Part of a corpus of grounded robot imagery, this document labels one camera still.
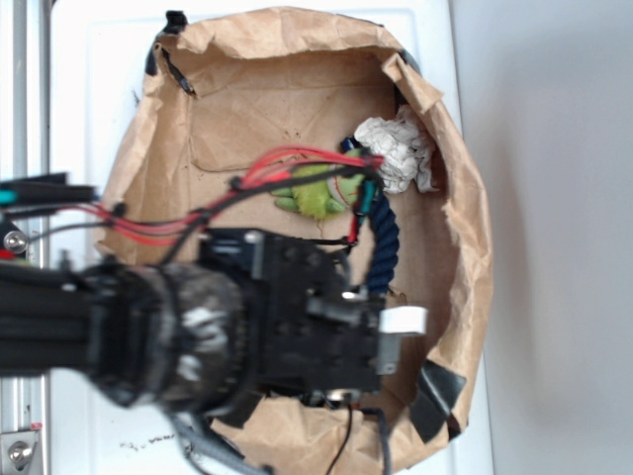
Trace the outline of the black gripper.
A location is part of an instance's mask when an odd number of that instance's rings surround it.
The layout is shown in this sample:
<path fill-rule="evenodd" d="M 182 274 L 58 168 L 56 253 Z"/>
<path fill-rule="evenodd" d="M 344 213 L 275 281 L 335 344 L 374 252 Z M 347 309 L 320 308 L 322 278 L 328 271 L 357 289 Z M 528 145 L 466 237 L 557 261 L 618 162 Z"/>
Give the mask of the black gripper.
<path fill-rule="evenodd" d="M 394 334 L 426 334 L 427 310 L 386 308 L 352 290 L 335 257 L 312 242 L 259 229 L 209 229 L 201 263 L 237 283 L 248 315 L 254 384 L 330 398 L 379 390 L 400 357 Z"/>

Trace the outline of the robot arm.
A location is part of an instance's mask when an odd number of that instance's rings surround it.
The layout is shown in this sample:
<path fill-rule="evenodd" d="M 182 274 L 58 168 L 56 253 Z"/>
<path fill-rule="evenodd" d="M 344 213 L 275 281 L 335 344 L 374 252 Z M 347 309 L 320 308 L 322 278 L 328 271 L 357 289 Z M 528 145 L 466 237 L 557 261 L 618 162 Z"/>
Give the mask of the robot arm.
<path fill-rule="evenodd" d="M 1 370 L 69 368 L 115 404 L 239 424 L 262 394 L 355 401 L 423 334 L 421 307 L 352 289 L 333 254 L 257 229 L 207 233 L 193 262 L 1 266 Z"/>

